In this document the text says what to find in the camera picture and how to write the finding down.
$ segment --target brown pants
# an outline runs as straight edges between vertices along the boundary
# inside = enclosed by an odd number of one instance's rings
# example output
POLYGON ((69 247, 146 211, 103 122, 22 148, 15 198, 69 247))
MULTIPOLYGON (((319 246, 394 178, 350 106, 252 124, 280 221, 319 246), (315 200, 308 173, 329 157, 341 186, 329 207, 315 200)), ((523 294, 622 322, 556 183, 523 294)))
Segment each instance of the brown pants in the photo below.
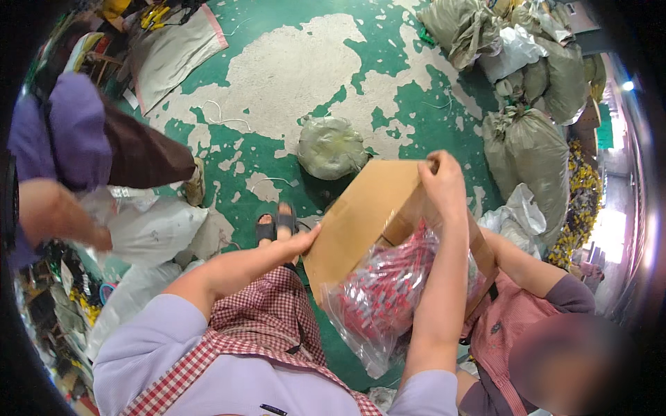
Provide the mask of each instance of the brown pants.
POLYGON ((189 180, 196 166, 190 150, 116 108, 104 94, 107 135, 113 159, 109 185, 147 189, 189 180))

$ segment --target black sandal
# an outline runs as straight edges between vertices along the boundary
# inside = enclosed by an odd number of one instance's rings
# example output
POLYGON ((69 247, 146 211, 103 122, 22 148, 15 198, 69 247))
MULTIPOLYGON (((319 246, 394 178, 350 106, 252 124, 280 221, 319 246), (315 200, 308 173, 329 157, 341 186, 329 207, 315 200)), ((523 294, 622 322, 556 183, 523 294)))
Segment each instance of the black sandal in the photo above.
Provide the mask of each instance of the black sandal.
POLYGON ((287 227, 291 230, 292 235, 296 234, 296 209, 294 205, 289 202, 280 201, 278 203, 278 208, 275 210, 275 229, 277 230, 279 226, 287 227), (281 214, 280 205, 286 204, 291 209, 291 214, 281 214))
POLYGON ((269 214, 268 212, 261 214, 254 223, 254 233, 256 234, 257 246, 259 246, 259 241, 265 238, 268 238, 270 241, 275 241, 275 215, 269 214), (270 222, 267 224, 260 224, 259 220, 261 220, 264 215, 270 216, 270 222))

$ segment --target red electrical component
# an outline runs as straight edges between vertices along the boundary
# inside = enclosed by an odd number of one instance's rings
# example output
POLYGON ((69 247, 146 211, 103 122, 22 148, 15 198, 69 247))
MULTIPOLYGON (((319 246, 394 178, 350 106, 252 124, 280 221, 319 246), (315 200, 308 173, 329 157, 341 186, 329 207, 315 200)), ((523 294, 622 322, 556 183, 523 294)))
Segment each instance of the red electrical component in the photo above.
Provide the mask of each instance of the red electrical component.
POLYGON ((364 262, 335 291, 344 327, 371 343, 396 339, 412 326, 425 279, 439 239, 419 222, 416 231, 396 247, 374 246, 364 262))

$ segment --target sneaker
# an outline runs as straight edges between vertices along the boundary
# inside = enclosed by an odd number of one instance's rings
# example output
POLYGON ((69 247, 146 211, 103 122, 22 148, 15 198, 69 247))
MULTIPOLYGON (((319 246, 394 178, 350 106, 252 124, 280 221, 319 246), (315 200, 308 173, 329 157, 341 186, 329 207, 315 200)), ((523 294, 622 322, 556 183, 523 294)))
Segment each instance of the sneaker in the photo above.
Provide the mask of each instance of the sneaker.
POLYGON ((204 161, 194 158, 196 170, 192 179, 185 182, 185 197, 191 206, 199 206, 204 201, 206 194, 206 182, 204 181, 204 161))

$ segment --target forearm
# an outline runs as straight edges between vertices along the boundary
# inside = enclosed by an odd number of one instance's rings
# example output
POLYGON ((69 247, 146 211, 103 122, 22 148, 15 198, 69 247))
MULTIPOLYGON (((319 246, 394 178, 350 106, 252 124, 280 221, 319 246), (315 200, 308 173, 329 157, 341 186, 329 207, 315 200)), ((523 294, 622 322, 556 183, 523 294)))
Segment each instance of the forearm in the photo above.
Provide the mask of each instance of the forearm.
POLYGON ((566 276, 567 271, 542 262, 520 250, 503 236, 483 229, 484 238, 495 254, 498 267, 519 287, 539 298, 566 276))
POLYGON ((100 227, 93 221, 72 194, 62 195, 62 204, 55 214, 52 238, 63 238, 96 246, 100 227))
POLYGON ((455 371, 467 300, 470 237, 466 214, 449 217, 444 224, 440 248, 414 313, 403 381, 427 369, 455 371))
POLYGON ((243 290, 294 255, 289 242, 221 254, 177 279, 163 293, 188 300, 210 319, 216 300, 243 290))
POLYGON ((19 185, 19 221, 35 247, 51 238, 64 238, 95 245, 100 228, 64 186, 49 179, 19 185))

